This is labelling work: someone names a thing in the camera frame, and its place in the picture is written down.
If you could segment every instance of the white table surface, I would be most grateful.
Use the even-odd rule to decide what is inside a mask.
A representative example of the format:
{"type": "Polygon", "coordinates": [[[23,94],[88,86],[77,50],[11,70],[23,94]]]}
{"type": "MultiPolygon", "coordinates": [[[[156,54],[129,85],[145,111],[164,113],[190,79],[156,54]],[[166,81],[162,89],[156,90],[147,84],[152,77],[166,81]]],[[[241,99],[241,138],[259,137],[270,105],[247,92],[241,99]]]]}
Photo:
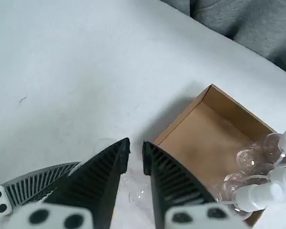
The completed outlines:
{"type": "MultiPolygon", "coordinates": [[[[112,228],[153,228],[150,193],[128,202],[150,186],[143,140],[211,83],[286,129],[286,73],[160,1],[0,0],[0,183],[129,137],[112,228]]],[[[256,228],[286,229],[286,204],[256,228]]]]}

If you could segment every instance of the clear plastic bottle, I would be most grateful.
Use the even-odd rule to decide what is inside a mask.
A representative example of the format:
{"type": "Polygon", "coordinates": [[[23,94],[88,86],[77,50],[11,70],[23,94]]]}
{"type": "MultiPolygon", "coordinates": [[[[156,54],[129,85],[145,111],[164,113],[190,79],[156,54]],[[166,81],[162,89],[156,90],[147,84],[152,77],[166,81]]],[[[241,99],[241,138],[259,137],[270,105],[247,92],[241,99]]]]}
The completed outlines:
{"type": "Polygon", "coordinates": [[[250,178],[243,180],[229,180],[221,187],[213,187],[217,190],[215,199],[226,204],[241,219],[249,218],[254,211],[263,210],[271,204],[284,202],[286,195],[282,187],[265,179],[263,184],[250,184],[250,178]]]}
{"type": "Polygon", "coordinates": [[[233,182],[246,182],[247,184],[255,184],[255,185],[261,185],[265,183],[277,183],[281,186],[285,198],[286,198],[286,168],[274,168],[269,164],[266,164],[262,167],[256,168],[256,175],[244,175],[244,173],[235,173],[235,175],[230,176],[230,178],[227,180],[227,184],[231,184],[233,182]]]}
{"type": "Polygon", "coordinates": [[[236,161],[241,169],[252,169],[264,163],[286,167],[286,131],[283,134],[269,134],[265,140],[253,143],[238,152],[236,161]]]}
{"type": "Polygon", "coordinates": [[[233,204],[230,194],[234,193],[239,187],[245,186],[245,185],[247,185],[246,182],[241,183],[241,182],[238,182],[237,180],[230,180],[229,182],[224,182],[221,186],[215,185],[211,189],[211,193],[213,194],[215,200],[217,202],[226,204],[228,208],[230,208],[231,211],[235,215],[238,215],[242,220],[249,218],[252,215],[252,212],[246,212],[236,207],[233,204]]]}

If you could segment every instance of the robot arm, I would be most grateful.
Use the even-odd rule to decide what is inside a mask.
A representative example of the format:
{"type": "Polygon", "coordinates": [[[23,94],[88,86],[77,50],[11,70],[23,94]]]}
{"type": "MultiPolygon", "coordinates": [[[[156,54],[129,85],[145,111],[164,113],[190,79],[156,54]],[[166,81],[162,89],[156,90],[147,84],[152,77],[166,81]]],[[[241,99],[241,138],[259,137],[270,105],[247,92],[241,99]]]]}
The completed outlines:
{"type": "MultiPolygon", "coordinates": [[[[0,186],[0,229],[109,229],[129,145],[123,139],[69,175],[55,168],[0,186]]],[[[143,165],[151,177],[156,229],[246,228],[186,168],[152,143],[143,145],[143,165]]]]}

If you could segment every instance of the cardboard box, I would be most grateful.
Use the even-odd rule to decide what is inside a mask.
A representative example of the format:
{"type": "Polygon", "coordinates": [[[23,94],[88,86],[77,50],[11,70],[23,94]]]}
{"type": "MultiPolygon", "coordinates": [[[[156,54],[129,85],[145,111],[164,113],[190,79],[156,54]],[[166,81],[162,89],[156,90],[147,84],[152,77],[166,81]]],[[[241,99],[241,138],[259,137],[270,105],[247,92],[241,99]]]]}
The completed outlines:
{"type": "MultiPolygon", "coordinates": [[[[239,170],[236,154],[274,132],[215,85],[206,88],[154,141],[207,188],[239,170]]],[[[252,226],[262,212],[246,220],[252,226]]]]}

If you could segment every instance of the gray background cloth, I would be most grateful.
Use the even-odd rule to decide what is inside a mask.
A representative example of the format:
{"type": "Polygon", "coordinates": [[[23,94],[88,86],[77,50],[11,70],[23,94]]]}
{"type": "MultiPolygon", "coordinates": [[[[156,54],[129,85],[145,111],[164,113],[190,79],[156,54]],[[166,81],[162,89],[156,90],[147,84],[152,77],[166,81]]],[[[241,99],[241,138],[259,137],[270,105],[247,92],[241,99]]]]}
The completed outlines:
{"type": "Polygon", "coordinates": [[[163,0],[286,71],[286,0],[163,0]]]}

